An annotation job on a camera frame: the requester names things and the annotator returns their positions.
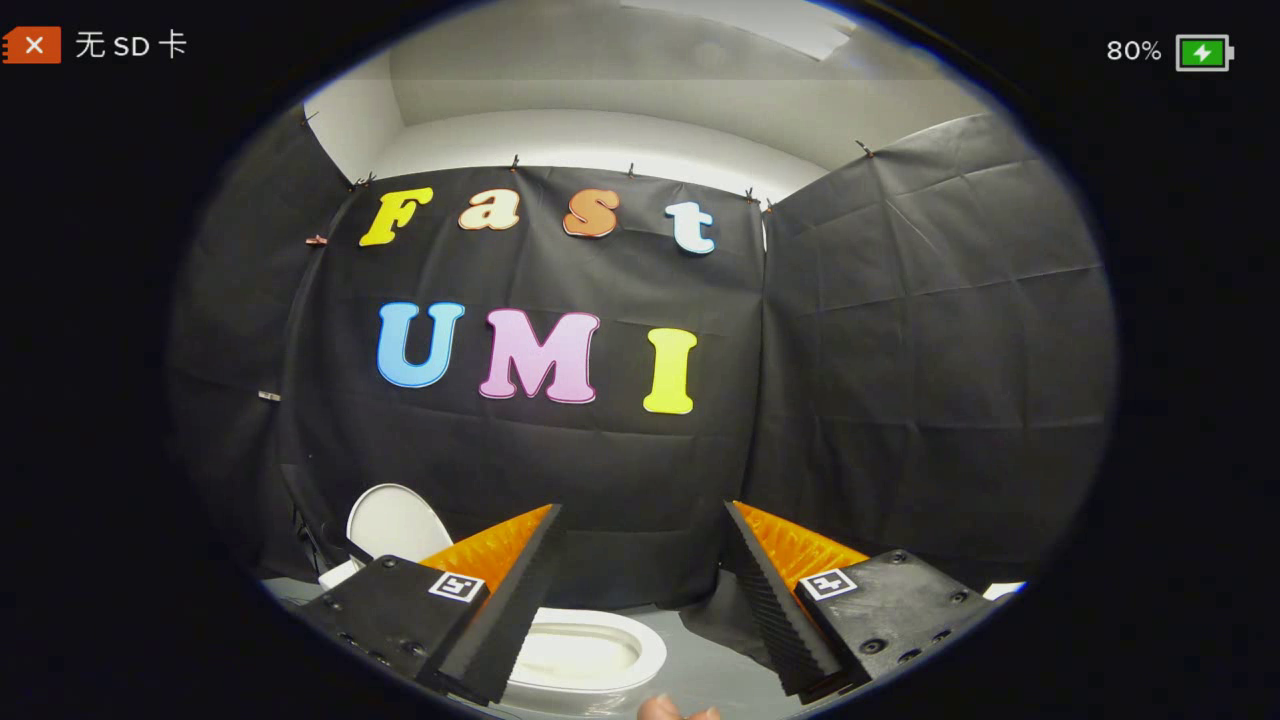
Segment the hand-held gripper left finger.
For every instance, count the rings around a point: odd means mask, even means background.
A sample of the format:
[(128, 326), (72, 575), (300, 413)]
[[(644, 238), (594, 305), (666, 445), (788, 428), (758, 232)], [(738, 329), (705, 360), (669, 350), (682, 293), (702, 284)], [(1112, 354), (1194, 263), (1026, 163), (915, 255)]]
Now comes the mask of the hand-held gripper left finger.
[(298, 618), (374, 667), (495, 703), (556, 575), (562, 510), (545, 503), (419, 561), (371, 559)]

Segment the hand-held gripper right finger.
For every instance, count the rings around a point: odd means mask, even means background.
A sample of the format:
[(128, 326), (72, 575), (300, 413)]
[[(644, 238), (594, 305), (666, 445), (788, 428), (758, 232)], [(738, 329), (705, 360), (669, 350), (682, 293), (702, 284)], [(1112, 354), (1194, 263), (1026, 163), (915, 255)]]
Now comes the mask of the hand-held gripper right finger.
[(865, 555), (741, 501), (727, 550), (783, 692), (818, 701), (923, 664), (998, 603), (906, 550)]

